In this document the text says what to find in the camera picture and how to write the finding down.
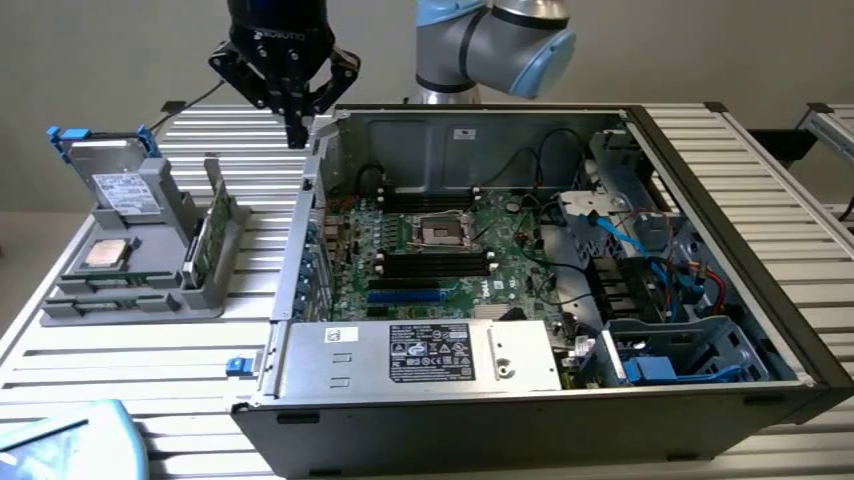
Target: white wall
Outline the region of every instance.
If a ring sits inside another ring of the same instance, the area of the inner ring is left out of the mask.
[[[398,101],[414,71],[414,1],[328,3],[339,43],[365,61],[344,101]],[[578,54],[546,101],[721,100],[743,123],[774,127],[793,125],[808,101],[854,102],[852,0],[571,5]],[[226,2],[4,0],[0,15],[0,209],[86,209],[46,128],[130,129],[166,99],[203,92],[216,81],[206,59],[226,36]],[[228,91],[214,100],[240,99]],[[798,171],[809,184],[829,178],[826,195],[841,201],[854,169],[822,162]]]

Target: blue latch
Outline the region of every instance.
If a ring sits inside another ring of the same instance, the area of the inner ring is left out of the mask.
[[[48,128],[48,137],[51,138],[51,145],[54,145],[54,148],[59,152],[59,158],[63,159],[63,162],[66,162],[66,164],[71,164],[71,157],[68,156],[68,153],[63,148],[63,138],[60,136],[60,132],[62,130],[59,127]]]
[[[228,360],[226,364],[226,376],[227,377],[251,377],[255,375],[252,372],[252,364],[255,361],[251,358],[235,357]]]
[[[155,140],[155,135],[151,133],[151,130],[146,128],[146,125],[140,125],[136,129],[136,135],[139,136],[143,145],[146,146],[146,154],[151,158],[160,158],[160,148],[158,147],[158,141]]]
[[[633,385],[674,385],[702,383],[731,383],[741,378],[742,367],[722,368],[717,373],[702,375],[677,375],[667,357],[634,357],[623,362],[626,377]]]
[[[62,139],[64,142],[79,142],[86,140],[92,135],[92,130],[88,128],[70,128],[63,132]]]

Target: gray parts holder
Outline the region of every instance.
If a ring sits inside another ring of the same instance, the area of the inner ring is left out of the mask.
[[[98,204],[84,246],[42,305],[44,326],[184,322],[222,315],[248,218],[215,158],[210,208],[179,191],[151,137],[54,130],[54,144]]]

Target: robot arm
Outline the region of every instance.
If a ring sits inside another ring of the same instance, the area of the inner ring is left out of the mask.
[[[230,41],[210,63],[258,108],[284,117],[288,146],[357,81],[362,61],[335,46],[326,0],[228,0]],[[535,98],[570,62],[565,0],[418,0],[415,103],[478,103],[478,83]],[[310,81],[330,60],[332,77]]]
[[[290,148],[304,148],[307,124],[340,98],[359,76],[362,61],[335,46],[326,0],[228,0],[230,41],[211,67],[258,108],[284,117]],[[330,81],[310,82],[330,60]]]

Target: power supply label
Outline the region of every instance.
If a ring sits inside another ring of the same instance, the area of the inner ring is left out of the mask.
[[[475,379],[467,324],[391,325],[389,328],[389,376],[393,382],[463,382]]]

